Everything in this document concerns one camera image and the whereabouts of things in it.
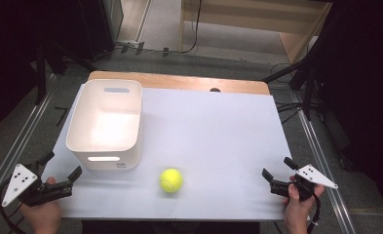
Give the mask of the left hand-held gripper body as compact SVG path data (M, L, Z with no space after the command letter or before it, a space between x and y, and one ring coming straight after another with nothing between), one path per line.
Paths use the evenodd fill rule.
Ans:
M40 167L41 164L37 162L28 165L16 164L1 202L3 208L15 200L21 201L28 207L35 207L72 195L72 180L54 184L43 182Z

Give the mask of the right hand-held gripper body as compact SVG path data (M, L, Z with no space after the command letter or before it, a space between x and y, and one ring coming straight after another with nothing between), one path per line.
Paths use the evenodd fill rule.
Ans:
M294 184L299 192L300 201L303 202L312 197L317 184L337 189L338 185L326 177L323 173L318 171L312 165L306 165L299 167L294 174L294 181L279 181L273 179L269 182L270 192L276 195L284 196L288 198L288 187Z

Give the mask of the white plastic storage bin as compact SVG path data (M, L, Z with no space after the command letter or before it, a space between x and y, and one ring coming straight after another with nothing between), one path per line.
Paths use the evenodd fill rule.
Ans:
M76 100L67 148L91 170L129 170L140 160L142 86L95 79Z

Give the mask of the yellow tennis ball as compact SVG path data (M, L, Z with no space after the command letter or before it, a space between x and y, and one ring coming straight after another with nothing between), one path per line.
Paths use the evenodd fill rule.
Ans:
M160 174L160 187L168 193L174 193L180 189L183 183L182 174L177 169L166 169Z

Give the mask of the person's right hand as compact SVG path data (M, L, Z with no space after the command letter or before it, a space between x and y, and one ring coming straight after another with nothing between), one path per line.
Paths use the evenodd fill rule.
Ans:
M291 184L288 187L288 198L283 203L286 206L284 224L287 234L310 234L307 218L315 204L315 198L310 197L301 202L297 187Z

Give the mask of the person's left hand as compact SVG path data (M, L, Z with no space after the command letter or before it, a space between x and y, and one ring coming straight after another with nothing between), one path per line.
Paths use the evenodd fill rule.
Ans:
M35 207L22 205L19 210L32 227L33 234L58 233L61 222L61 207L58 201Z

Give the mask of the white table mat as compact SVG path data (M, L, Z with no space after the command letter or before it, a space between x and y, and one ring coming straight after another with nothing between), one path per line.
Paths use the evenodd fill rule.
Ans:
M272 97L146 89L139 164L127 171L85 169L63 214L80 219L279 220L280 197L262 169L286 180L290 151ZM174 193L166 169L181 172Z

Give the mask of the black metal stand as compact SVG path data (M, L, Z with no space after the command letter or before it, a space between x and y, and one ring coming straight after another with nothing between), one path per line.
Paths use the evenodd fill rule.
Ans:
M316 80L316 66L313 64L313 62L317 60L318 53L322 50L323 42L329 34L330 23L326 23L326 17L330 11L330 8L331 4L327 3L323 10L323 16L319 19L317 25L317 28L320 30L320 35L318 36L312 48L306 53L304 58L298 62L295 62L289 67L262 79L262 82L270 83L294 71L295 74L288 84L292 90L299 90L303 84L306 84L304 98L298 105L298 108L303 111L308 121L311 120L311 99L313 95L314 83Z
M39 105L47 96L47 79L46 79L46 64L48 64L55 74L63 74L66 70L63 56L70 58L79 65L86 68L88 71L96 71L89 62L79 57L70 49L61 45L48 32L37 32L35 34L36 41L36 76L37 76L37 99L36 105Z

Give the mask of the dark cabinet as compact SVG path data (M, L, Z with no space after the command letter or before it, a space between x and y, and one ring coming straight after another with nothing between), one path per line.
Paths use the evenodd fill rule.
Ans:
M121 0L79 0L88 39L88 59L114 50L124 19Z

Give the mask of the light wooden desk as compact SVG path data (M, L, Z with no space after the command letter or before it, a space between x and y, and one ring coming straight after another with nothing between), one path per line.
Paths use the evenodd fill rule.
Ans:
M180 0L180 35L186 21L279 32L294 64L320 35L331 6L318 0Z

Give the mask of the metal floor rail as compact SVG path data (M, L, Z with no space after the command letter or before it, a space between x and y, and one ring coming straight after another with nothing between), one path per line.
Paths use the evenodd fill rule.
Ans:
M320 145L316 135L313 123L307 119L306 108L299 109L299 119L303 127L303 131L307 137L312 154L314 156L315 165L329 179L334 180L334 176L329 168L326 156ZM331 203L332 209L336 216L342 234L357 234L353 221L348 212L347 206L342 198L339 189L329 188L326 192Z
M61 75L49 75L47 94L42 101L35 104L36 91L32 90L0 124L0 184L18 161L61 78Z

